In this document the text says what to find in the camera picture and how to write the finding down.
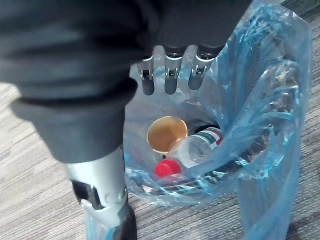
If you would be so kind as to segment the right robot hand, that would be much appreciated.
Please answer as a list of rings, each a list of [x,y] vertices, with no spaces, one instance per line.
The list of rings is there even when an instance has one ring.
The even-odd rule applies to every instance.
[[[135,240],[122,150],[125,107],[137,82],[154,92],[153,48],[165,53],[173,94],[186,48],[197,46],[188,86],[197,90],[249,0],[3,0],[0,80],[63,164],[76,198],[111,240]]]

